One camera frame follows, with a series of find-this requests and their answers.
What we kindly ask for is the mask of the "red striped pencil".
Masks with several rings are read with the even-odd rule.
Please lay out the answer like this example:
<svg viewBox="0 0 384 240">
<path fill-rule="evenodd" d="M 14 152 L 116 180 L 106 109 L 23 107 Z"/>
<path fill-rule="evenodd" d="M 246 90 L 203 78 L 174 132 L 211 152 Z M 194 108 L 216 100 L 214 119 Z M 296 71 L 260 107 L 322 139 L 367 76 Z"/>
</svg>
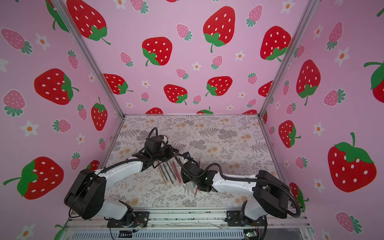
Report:
<svg viewBox="0 0 384 240">
<path fill-rule="evenodd" d="M 179 184 L 181 184 L 181 183 L 182 183 L 182 180 L 181 180 L 181 177 L 180 177 L 180 175 L 179 175 L 179 172 L 178 172 L 177 166 L 176 166 L 176 164 L 174 163 L 174 161 L 172 161 L 172 166 L 173 166 L 173 169 L 174 169 L 174 172 L 175 172 L 176 178 L 177 178 L 177 180 L 178 180 Z"/>
</svg>

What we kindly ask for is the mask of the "yellow pencil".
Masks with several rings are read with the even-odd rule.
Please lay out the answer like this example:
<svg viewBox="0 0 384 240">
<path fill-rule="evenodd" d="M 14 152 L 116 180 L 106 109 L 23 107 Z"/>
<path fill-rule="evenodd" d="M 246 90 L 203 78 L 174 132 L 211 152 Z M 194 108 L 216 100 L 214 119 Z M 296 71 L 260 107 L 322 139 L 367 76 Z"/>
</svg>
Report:
<svg viewBox="0 0 384 240">
<path fill-rule="evenodd" d="M 163 170 L 163 167 L 162 167 L 161 164 L 159 164 L 159 169 L 160 169 L 160 173 L 161 173 L 163 182 L 164 182 L 165 185 L 167 185 L 167 183 L 168 183 L 168 178 L 167 178 L 167 176 L 166 176 L 166 174 L 165 174 L 165 171 Z"/>
</svg>

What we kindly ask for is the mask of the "dark blue striped pencil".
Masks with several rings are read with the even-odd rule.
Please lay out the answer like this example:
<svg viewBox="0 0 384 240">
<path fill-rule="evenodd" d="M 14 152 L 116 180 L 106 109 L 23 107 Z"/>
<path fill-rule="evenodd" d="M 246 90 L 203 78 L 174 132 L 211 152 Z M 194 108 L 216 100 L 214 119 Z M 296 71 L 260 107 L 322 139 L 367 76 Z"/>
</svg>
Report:
<svg viewBox="0 0 384 240">
<path fill-rule="evenodd" d="M 163 163 L 163 167 L 164 167 L 164 169 L 165 169 L 165 171 L 166 171 L 166 173 L 167 173 L 167 176 L 168 176 L 168 178 L 169 178 L 169 181 L 170 181 L 170 182 L 172 183 L 172 185 L 173 185 L 173 184 L 174 184 L 173 178 L 172 178 L 170 172 L 168 171 L 168 169 L 167 169 L 167 165 L 166 165 L 165 163 Z"/>
</svg>

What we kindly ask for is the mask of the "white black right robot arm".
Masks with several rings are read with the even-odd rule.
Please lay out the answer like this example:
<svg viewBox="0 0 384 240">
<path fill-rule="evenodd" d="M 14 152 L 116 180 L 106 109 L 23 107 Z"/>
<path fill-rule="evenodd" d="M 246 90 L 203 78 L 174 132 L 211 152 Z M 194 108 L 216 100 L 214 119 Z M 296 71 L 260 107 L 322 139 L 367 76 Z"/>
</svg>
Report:
<svg viewBox="0 0 384 240">
<path fill-rule="evenodd" d="M 181 174 L 184 183 L 193 182 L 202 192 L 234 192 L 249 196 L 243 213 L 251 220 L 266 215 L 279 219 L 301 216 L 301 207 L 289 186 L 267 171 L 260 170 L 255 176 L 225 175 L 219 164 L 211 164 L 203 170 L 187 160 L 181 163 Z"/>
</svg>

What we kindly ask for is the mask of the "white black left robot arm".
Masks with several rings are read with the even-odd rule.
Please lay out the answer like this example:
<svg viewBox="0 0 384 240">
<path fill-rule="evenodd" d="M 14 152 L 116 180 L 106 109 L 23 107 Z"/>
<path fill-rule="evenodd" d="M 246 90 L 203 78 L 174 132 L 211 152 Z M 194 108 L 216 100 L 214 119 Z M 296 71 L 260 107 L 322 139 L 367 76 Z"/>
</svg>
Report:
<svg viewBox="0 0 384 240">
<path fill-rule="evenodd" d="M 178 152 L 171 145 L 157 152 L 143 148 L 129 159 L 107 168 L 82 170 L 67 193 L 64 204 L 84 220 L 99 216 L 123 221 L 127 226 L 133 218 L 132 208 L 124 202 L 106 199 L 106 189 L 131 175 L 154 167 L 157 161 L 167 162 Z"/>
</svg>

